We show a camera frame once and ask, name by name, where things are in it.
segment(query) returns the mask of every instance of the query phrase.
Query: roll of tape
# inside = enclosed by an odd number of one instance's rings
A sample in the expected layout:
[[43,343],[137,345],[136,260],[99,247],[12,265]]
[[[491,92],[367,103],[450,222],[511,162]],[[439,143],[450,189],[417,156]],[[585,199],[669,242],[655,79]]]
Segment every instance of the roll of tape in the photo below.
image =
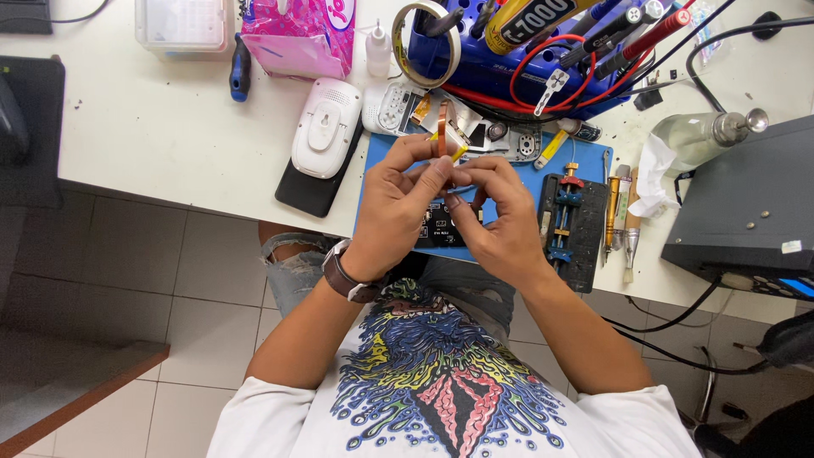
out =
[[455,73],[458,63],[461,62],[461,34],[458,32],[457,27],[452,27],[452,29],[447,32],[447,42],[449,42],[449,67],[441,78],[431,80],[416,72],[415,69],[410,67],[409,61],[407,60],[407,49],[402,41],[401,32],[405,28],[405,18],[412,10],[424,10],[436,19],[441,19],[446,16],[448,12],[436,2],[431,2],[430,0],[416,0],[406,7],[401,8],[401,11],[396,15],[396,19],[393,20],[393,54],[396,55],[396,62],[399,64],[399,68],[401,68],[404,75],[415,84],[427,89],[435,89],[444,84],[453,73]]

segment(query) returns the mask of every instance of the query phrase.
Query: blue silicone repair mat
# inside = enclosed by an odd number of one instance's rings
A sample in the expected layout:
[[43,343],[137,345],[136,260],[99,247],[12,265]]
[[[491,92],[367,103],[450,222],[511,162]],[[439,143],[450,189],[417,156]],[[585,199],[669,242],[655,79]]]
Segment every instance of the blue silicone repair mat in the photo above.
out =
[[[546,132],[543,133],[543,137],[546,142],[549,142],[554,135]],[[370,169],[370,167],[373,167],[379,163],[379,161],[384,159],[395,141],[396,137],[391,135],[372,134],[370,136],[370,147],[367,150],[365,172]],[[526,185],[528,190],[532,193],[532,196],[534,196],[534,205],[536,207],[540,205],[540,192],[542,191],[543,187],[543,177],[545,177],[547,174],[565,174],[565,164],[571,162],[571,155],[573,154],[573,147],[571,146],[572,141],[573,140],[568,139],[560,147],[557,153],[554,154],[554,157],[551,158],[551,161],[545,166],[545,168],[543,168],[543,170],[535,169],[531,162],[516,165],[514,167],[514,169],[517,170],[518,175],[520,175],[520,179],[523,180],[523,184]],[[610,149],[610,157],[608,159],[608,163],[610,164],[610,161],[613,160],[612,148],[604,147],[596,143],[587,143],[576,140],[576,162],[580,164],[580,168],[576,171],[576,176],[582,178],[583,180],[601,183],[604,179],[604,173],[602,172],[602,154],[606,149]],[[365,183],[362,181],[363,193],[364,190]],[[461,194],[461,197],[463,197],[467,202],[472,202],[472,199],[475,198],[475,189],[464,192]],[[443,200],[438,199],[434,200],[434,202],[443,203]],[[484,204],[484,224],[489,224],[496,219],[497,212],[495,211],[495,203],[489,199],[486,201],[486,204]],[[434,254],[436,256],[444,256],[446,258],[461,259],[463,261],[475,261],[475,258],[473,258],[469,253],[469,249],[466,248],[432,248],[416,249],[416,251]]]

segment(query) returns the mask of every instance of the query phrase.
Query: white tissue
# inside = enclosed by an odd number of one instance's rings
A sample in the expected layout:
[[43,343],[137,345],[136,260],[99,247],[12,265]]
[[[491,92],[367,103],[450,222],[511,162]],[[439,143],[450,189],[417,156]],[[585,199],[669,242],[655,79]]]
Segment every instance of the white tissue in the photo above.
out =
[[662,139],[653,134],[647,137],[639,161],[639,181],[636,185],[639,200],[630,205],[630,213],[642,218],[658,218],[667,209],[681,208],[678,202],[667,197],[661,185],[664,172],[675,159],[676,153]]

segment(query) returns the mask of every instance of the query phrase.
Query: wristwatch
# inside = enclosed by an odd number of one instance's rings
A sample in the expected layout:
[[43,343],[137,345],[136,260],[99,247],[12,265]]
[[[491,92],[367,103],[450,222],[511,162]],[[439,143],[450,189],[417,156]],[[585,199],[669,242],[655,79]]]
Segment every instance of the wristwatch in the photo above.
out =
[[334,248],[330,249],[325,256],[325,261],[322,263],[322,272],[325,275],[325,280],[334,291],[347,297],[349,302],[366,304],[373,301],[381,293],[382,289],[387,286],[387,279],[390,275],[385,275],[375,282],[360,283],[346,274],[339,260],[345,250],[348,249],[351,240],[342,240],[334,245]]

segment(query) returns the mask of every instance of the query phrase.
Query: cross-shaped metal tool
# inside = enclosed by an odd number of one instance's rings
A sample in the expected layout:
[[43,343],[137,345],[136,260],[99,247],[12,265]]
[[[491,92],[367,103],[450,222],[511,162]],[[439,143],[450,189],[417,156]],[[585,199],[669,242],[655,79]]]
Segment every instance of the cross-shaped metal tool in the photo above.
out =
[[545,93],[537,104],[537,108],[534,108],[534,116],[543,114],[543,108],[549,103],[551,96],[554,95],[554,92],[559,92],[565,86],[565,83],[568,82],[568,78],[568,73],[563,72],[559,68],[551,73],[549,80],[545,82]]

